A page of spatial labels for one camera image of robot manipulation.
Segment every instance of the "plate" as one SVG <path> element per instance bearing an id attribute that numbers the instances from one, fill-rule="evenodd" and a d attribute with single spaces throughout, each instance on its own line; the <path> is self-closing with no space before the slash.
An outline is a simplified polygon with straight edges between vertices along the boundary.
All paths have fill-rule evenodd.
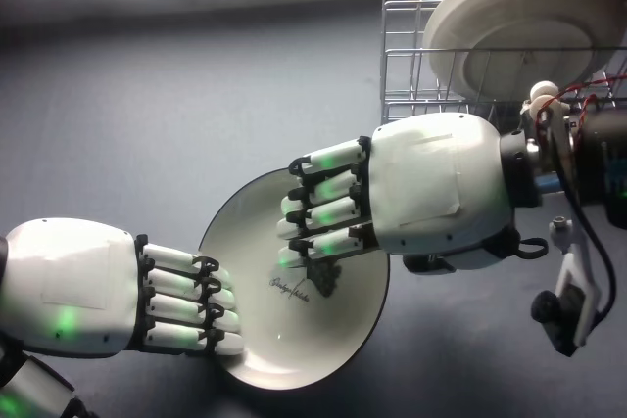
<path id="1" fill-rule="evenodd" d="M 425 49 L 600 48 L 620 45 L 621 0 L 443 0 L 429 19 Z M 442 83 L 468 99 L 525 100 L 541 80 L 581 81 L 612 51 L 428 53 Z"/>
<path id="2" fill-rule="evenodd" d="M 286 169 L 253 180 L 219 210 L 200 245 L 230 272 L 244 354 L 221 358 L 237 379 L 263 389 L 300 388 L 328 376 L 368 339 L 387 295 L 389 257 L 371 252 L 337 261 L 328 298 L 305 268 L 278 266 L 280 203 L 296 180 Z"/>

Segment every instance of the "wire basket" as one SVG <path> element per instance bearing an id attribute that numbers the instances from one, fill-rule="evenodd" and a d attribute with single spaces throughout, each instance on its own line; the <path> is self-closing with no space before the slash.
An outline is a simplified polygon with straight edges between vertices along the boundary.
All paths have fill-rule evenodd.
<path id="1" fill-rule="evenodd" d="M 627 47 L 613 48 L 548 48 L 548 49 L 423 49 L 422 36 L 429 18 L 442 0 L 383 0 L 383 40 L 381 54 L 381 121 L 383 123 L 431 112 L 466 112 L 485 117 L 501 132 L 507 132 L 519 124 L 521 106 L 518 89 L 522 66 L 529 61 L 542 62 L 543 67 L 559 68 L 576 55 L 592 55 L 591 62 L 599 54 L 606 55 L 608 62 L 590 79 L 608 78 L 627 71 Z M 451 78 L 440 80 L 429 64 L 430 56 L 444 55 L 451 64 L 472 58 L 480 65 L 479 90 L 474 96 L 462 97 L 451 89 Z M 512 76 L 511 94 L 502 100 L 492 100 L 482 95 L 484 83 L 495 78 L 498 64 L 507 61 L 519 64 Z M 611 85 L 598 85 L 589 93 L 595 93 L 601 106 L 627 105 L 627 86 L 617 80 Z M 581 110 L 580 92 L 573 92 L 562 100 L 570 102 L 573 109 Z"/>

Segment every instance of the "metal wire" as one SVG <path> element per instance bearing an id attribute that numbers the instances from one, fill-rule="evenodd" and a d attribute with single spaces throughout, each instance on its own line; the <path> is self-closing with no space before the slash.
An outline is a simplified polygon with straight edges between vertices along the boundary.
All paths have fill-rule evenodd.
<path id="1" fill-rule="evenodd" d="M 424 113 L 466 111 L 485 117 L 500 130 L 516 126 L 519 121 L 521 99 L 517 96 L 521 71 L 529 58 L 553 61 L 553 71 L 567 64 L 569 55 L 588 52 L 592 60 L 599 53 L 612 59 L 603 70 L 592 75 L 592 79 L 627 73 L 627 47 L 613 48 L 518 48 L 518 49 L 423 49 L 424 28 L 442 0 L 383 0 L 381 42 L 381 122 L 391 122 L 408 116 Z M 451 62 L 448 81 L 443 83 L 430 68 L 434 55 L 444 55 Z M 485 63 L 479 58 L 485 57 Z M 483 64 L 483 72 L 477 80 L 478 91 L 473 97 L 462 97 L 452 88 L 456 62 L 469 58 Z M 507 100 L 490 100 L 482 95 L 484 86 L 494 80 L 494 63 L 507 59 L 517 64 Z M 603 85 L 594 90 L 601 106 L 627 106 L 627 86 L 619 81 Z M 581 109 L 582 97 L 578 94 L 566 96 L 566 102 L 574 109 Z"/>

